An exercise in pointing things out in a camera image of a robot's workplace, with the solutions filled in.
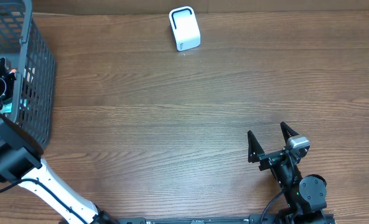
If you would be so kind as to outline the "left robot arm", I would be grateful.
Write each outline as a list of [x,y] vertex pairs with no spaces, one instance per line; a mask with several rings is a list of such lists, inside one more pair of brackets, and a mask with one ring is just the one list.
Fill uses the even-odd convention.
[[[2,98],[12,93],[15,71],[0,58],[0,109]],[[116,223],[117,220],[67,185],[43,159],[38,142],[0,112],[0,182],[9,185],[0,194],[20,186],[59,213],[66,223]]]

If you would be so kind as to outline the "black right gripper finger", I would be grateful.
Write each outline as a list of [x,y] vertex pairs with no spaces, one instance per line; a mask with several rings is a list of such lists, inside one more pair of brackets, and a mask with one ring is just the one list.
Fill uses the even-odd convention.
[[281,131],[285,140],[285,143],[288,144],[293,139],[298,137],[298,133],[293,130],[290,126],[288,126],[284,121],[280,123]]
[[248,131],[248,162],[259,162],[260,157],[264,156],[264,150],[252,131]]

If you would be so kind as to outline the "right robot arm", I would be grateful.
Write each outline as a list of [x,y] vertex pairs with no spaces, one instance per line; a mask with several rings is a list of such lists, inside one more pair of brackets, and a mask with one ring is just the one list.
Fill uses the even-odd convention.
[[[280,127],[285,146],[269,154],[265,153],[253,132],[247,132],[248,162],[258,163],[261,171],[270,170],[280,188],[280,192],[267,204],[258,221],[260,223],[333,222],[333,216],[324,214],[324,209],[327,207],[326,180],[317,174],[303,177],[297,167],[309,152],[310,141],[284,121],[280,123]],[[272,218],[268,218],[268,210],[280,196],[284,196],[287,208],[281,209]]]

